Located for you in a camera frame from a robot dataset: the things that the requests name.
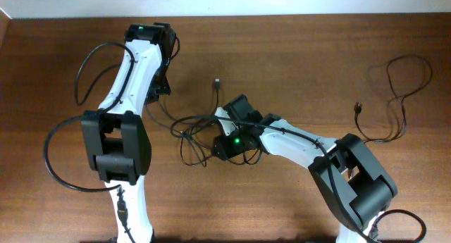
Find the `wood surface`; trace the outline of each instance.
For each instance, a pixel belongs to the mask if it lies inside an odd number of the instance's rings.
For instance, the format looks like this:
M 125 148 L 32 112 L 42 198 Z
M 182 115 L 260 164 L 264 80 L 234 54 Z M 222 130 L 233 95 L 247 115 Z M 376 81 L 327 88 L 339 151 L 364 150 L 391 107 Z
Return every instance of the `wood surface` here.
M 9 17 L 0 9 L 0 50 L 6 31 L 8 29 L 9 21 Z
M 262 114 L 276 113 L 326 137 L 357 133 L 356 101 L 363 103 L 365 131 L 386 135 L 391 93 L 384 67 L 377 65 L 402 54 L 427 57 L 435 76 L 405 101 L 406 135 L 368 146 L 398 186 L 391 208 L 422 217 L 428 226 L 425 242 L 450 241 L 451 14 L 441 13 L 12 20 L 0 55 L 0 242 L 96 242 L 116 235 L 110 196 L 58 185 L 46 170 L 42 148 L 57 123 L 96 109 L 111 87 L 114 72 L 99 81 L 85 106 L 75 106 L 74 78 L 88 53 L 103 42 L 122 42 L 131 23 L 153 22 L 170 23 L 181 39 L 180 54 L 168 70 L 173 93 L 162 98 L 174 116 L 209 112 L 212 82 L 220 78 L 221 104 L 243 93 Z M 101 50 L 83 73 L 80 93 L 122 56 L 120 49 Z M 397 63 L 394 86 L 408 92 L 422 75 L 416 61 Z M 156 104 L 149 108 L 171 123 Z M 397 105 L 393 110 L 400 116 Z M 145 113 L 143 121 L 153 148 L 145 182 L 147 212 L 158 238 L 338 234 L 339 223 L 308 170 L 277 156 L 265 156 L 255 166 L 218 159 L 206 168 L 184 166 L 179 140 Z M 212 134 L 200 139 L 210 142 Z M 52 139 L 50 156 L 63 179 L 102 186 L 89 169 L 80 124 Z M 380 234 L 411 239 L 419 225 L 395 215 L 381 223 Z

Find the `white background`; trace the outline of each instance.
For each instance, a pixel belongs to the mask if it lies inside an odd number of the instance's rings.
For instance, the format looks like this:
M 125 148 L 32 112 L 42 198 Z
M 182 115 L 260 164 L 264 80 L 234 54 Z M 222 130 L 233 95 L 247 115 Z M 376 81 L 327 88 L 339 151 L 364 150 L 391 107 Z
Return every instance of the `white background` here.
M 451 0 L 0 0 L 12 18 L 451 11 Z

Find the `wooden table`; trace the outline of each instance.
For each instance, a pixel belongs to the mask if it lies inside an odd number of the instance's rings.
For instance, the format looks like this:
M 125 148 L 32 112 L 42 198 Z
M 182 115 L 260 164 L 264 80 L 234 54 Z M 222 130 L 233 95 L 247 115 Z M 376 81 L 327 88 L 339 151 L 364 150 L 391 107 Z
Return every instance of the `wooden table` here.
M 58 185 L 46 170 L 42 147 L 58 122 L 96 109 L 111 87 L 115 73 L 99 81 L 85 106 L 75 106 L 74 78 L 86 55 L 103 42 L 122 42 L 131 23 L 153 22 L 170 23 L 181 38 L 181 52 L 168 71 L 173 93 L 163 98 L 176 117 L 210 111 L 212 82 L 220 78 L 221 104 L 244 93 L 262 114 L 276 113 L 326 137 L 357 133 L 356 101 L 363 103 L 365 131 L 386 135 L 391 93 L 383 66 L 369 67 L 402 54 L 426 56 L 435 76 L 406 100 L 407 134 L 369 147 L 400 190 L 391 208 L 421 216 L 428 226 L 426 242 L 450 241 L 451 14 L 414 14 L 12 20 L 0 54 L 1 242 L 89 242 L 116 235 L 110 196 Z M 85 69 L 80 90 L 122 55 L 115 48 L 99 52 Z M 414 61 L 398 63 L 396 89 L 414 89 L 420 70 Z M 393 108 L 400 115 L 397 105 Z M 170 123 L 156 104 L 150 109 Z M 145 114 L 143 121 L 153 146 L 147 212 L 158 238 L 338 234 L 338 221 L 308 170 L 277 156 L 265 156 L 255 166 L 211 159 L 206 168 L 187 167 L 178 154 L 179 140 Z M 89 169 L 79 124 L 55 136 L 50 156 L 67 181 L 102 186 Z M 382 222 L 380 231 L 383 239 L 411 239 L 419 226 L 396 215 Z

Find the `white wall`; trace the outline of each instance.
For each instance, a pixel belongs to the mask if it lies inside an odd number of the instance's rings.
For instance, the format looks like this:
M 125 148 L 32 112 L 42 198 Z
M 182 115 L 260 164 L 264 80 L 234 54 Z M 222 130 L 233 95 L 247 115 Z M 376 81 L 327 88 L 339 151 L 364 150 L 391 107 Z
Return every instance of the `white wall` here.
M 0 0 L 12 18 L 451 11 L 451 0 Z

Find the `brown tabletop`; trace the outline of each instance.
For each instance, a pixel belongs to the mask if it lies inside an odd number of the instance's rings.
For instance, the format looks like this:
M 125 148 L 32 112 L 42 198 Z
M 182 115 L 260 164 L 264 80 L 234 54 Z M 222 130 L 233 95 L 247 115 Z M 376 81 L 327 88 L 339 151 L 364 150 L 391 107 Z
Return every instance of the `brown tabletop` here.
M 390 131 L 390 88 L 383 66 L 402 54 L 427 57 L 435 71 L 424 91 L 406 99 L 406 135 L 368 146 L 396 182 L 391 208 L 421 216 L 426 242 L 451 238 L 450 93 L 451 15 L 287 15 L 216 18 L 88 18 L 12 20 L 0 53 L 0 242 L 89 242 L 117 235 L 107 193 L 86 194 L 58 185 L 42 158 L 44 138 L 58 122 L 96 109 L 115 78 L 105 75 L 84 106 L 73 98 L 75 75 L 98 44 L 122 42 L 131 23 L 168 22 L 181 51 L 168 70 L 172 94 L 162 98 L 176 117 L 209 112 L 212 82 L 220 103 L 247 95 L 264 115 L 325 137 L 357 134 L 353 106 L 371 136 Z M 121 49 L 102 49 L 85 69 L 80 93 Z M 399 93 L 420 83 L 416 61 L 393 68 Z M 171 123 L 156 104 L 156 118 Z M 401 116 L 398 105 L 392 108 Z M 180 140 L 143 121 L 152 142 L 145 180 L 147 213 L 156 236 L 182 239 L 275 240 L 333 237 L 339 223 L 310 173 L 293 162 L 264 156 L 255 166 L 213 158 L 206 168 L 184 166 Z M 214 133 L 201 135 L 211 142 Z M 185 147 L 187 159 L 193 153 Z M 69 182 L 101 187 L 88 166 L 80 124 L 51 143 L 55 171 Z M 419 226 L 401 215 L 381 223 L 383 239 L 411 239 Z

